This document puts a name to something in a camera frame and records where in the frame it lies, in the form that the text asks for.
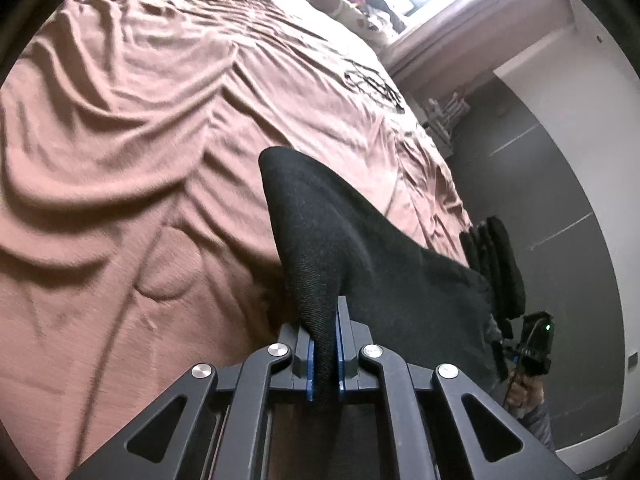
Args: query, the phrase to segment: wrinkled fabric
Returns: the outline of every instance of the wrinkled fabric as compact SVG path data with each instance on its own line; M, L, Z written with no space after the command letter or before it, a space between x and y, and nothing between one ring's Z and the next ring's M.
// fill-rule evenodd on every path
M465 263L433 143L309 27L272 0L66 0L2 86L0 419L40 480L192 364L274 340L266 147L316 158Z
M520 419L520 423L551 451L556 450L551 433L551 416L547 404L540 404Z

